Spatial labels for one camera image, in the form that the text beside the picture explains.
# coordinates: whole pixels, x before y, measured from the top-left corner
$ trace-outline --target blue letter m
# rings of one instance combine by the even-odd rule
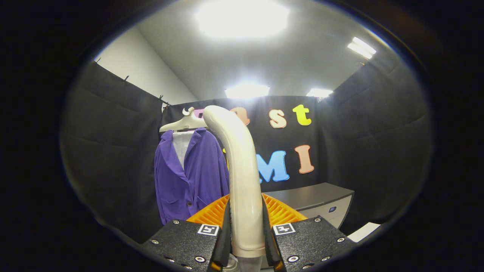
[[[257,167],[259,172],[266,182],[269,182],[274,172],[273,181],[285,181],[289,179],[289,175],[286,173],[286,165],[284,164],[285,151],[274,151],[271,155],[271,159],[267,164],[264,159],[257,154]]]

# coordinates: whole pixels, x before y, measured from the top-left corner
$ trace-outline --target colorful letter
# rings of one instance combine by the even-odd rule
[[[269,123],[271,123],[271,126],[273,128],[286,127],[287,121],[286,121],[286,118],[284,118],[283,116],[284,116],[284,112],[282,110],[273,109],[269,112],[269,118],[271,118]]]
[[[230,111],[235,112],[235,114],[237,114],[237,117],[239,117],[240,120],[242,120],[242,122],[245,125],[248,125],[250,123],[250,119],[247,117],[247,110],[245,108],[235,107],[235,108],[231,109]]]
[[[294,109],[292,109],[292,111],[296,113],[296,117],[298,118],[299,124],[303,126],[307,126],[311,123],[311,119],[306,118],[306,113],[309,112],[309,109],[305,108],[304,105],[300,104]]]
[[[285,155],[285,151],[274,151],[271,155],[269,163],[267,164],[264,159],[257,154],[257,167],[259,168],[259,172],[266,182],[269,182],[273,172],[273,181],[285,181],[289,179],[289,175],[286,173],[286,165],[284,164]]]
[[[311,159],[309,158],[310,148],[311,147],[308,145],[301,145],[294,149],[299,154],[299,162],[301,163],[299,173],[301,174],[309,173],[314,170],[314,166],[311,165]]]

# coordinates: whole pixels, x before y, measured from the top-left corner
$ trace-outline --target fluorescent light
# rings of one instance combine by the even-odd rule
[[[354,44],[354,43],[349,44],[348,48],[355,51],[356,53],[362,55],[363,57],[365,57],[367,59],[371,59],[371,57],[373,56],[369,52],[365,51],[361,46]]]
[[[286,28],[288,13],[268,0],[219,0],[203,5],[196,19],[211,37],[266,37]]]
[[[355,51],[356,53],[362,55],[363,57],[365,57],[367,59],[371,59],[373,54],[375,54],[377,52],[371,46],[369,46],[364,41],[358,39],[357,37],[353,38],[353,42],[348,45],[348,48]]]
[[[332,94],[333,91],[332,90],[324,90],[324,89],[316,89],[316,88],[312,88],[306,96],[315,96],[315,97],[321,97],[321,98],[324,98],[324,97],[328,97],[330,94]]]
[[[363,47],[364,50],[366,50],[368,53],[370,54],[375,54],[377,51],[374,50],[371,46],[369,46],[367,43],[365,43],[364,41],[358,39],[357,37],[354,37],[353,38],[353,42],[356,43],[357,45]]]
[[[269,86],[257,84],[240,84],[225,90],[228,98],[250,98],[266,96],[269,94]]]

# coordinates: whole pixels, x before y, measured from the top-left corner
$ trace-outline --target white curved tube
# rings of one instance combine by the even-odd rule
[[[203,119],[220,137],[227,152],[233,254],[260,257],[265,254],[262,194],[252,136],[235,113],[222,107],[207,106]]]

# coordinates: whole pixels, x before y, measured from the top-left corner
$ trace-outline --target purple jacket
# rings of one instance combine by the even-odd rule
[[[161,221],[186,220],[213,201],[229,193],[229,175],[217,139],[205,128],[193,132],[185,155],[184,168],[168,130],[154,157],[156,201]]]

